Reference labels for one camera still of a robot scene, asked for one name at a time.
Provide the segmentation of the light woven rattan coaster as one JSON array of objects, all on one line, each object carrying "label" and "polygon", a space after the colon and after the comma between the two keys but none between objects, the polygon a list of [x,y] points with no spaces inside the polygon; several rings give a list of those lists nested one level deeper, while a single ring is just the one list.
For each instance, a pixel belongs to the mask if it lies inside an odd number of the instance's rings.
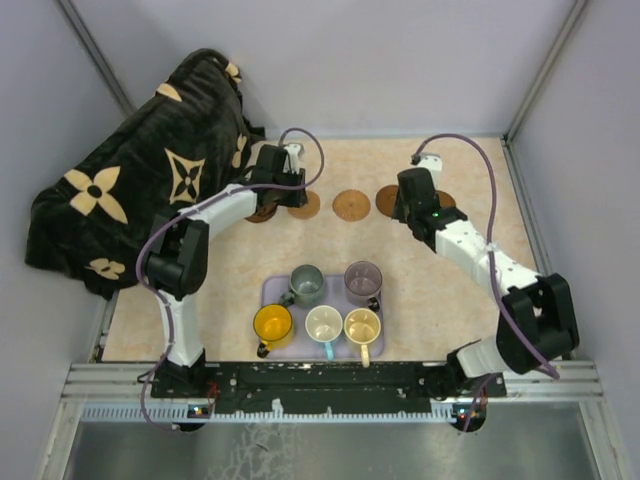
[{"label": "light woven rattan coaster", "polygon": [[288,207],[287,212],[299,220],[313,218],[320,210],[321,202],[319,196],[313,192],[307,192],[307,203],[301,207]]}]

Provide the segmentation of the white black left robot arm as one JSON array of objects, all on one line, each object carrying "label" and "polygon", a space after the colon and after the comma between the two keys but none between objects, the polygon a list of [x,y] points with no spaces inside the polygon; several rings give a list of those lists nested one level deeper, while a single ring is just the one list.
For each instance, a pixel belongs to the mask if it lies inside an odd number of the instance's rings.
[{"label": "white black left robot arm", "polygon": [[303,154],[300,143],[264,145],[247,178],[193,206],[156,213],[136,261],[136,275],[158,301],[166,342],[160,364],[151,372],[154,394],[194,397],[206,389],[196,294],[207,277],[209,242],[268,207],[304,205]]}]

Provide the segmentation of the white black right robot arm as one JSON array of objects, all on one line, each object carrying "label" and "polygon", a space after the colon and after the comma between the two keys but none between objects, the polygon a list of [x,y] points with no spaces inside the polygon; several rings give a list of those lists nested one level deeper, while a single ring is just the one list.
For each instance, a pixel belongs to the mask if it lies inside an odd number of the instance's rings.
[{"label": "white black right robot arm", "polygon": [[447,355],[435,374],[437,397],[470,395],[482,377],[538,371],[560,374],[552,360],[579,344],[569,284],[561,275],[544,276],[506,255],[456,207],[440,204],[429,170],[400,172],[392,216],[414,238],[453,262],[499,308],[495,335],[468,343]]}]

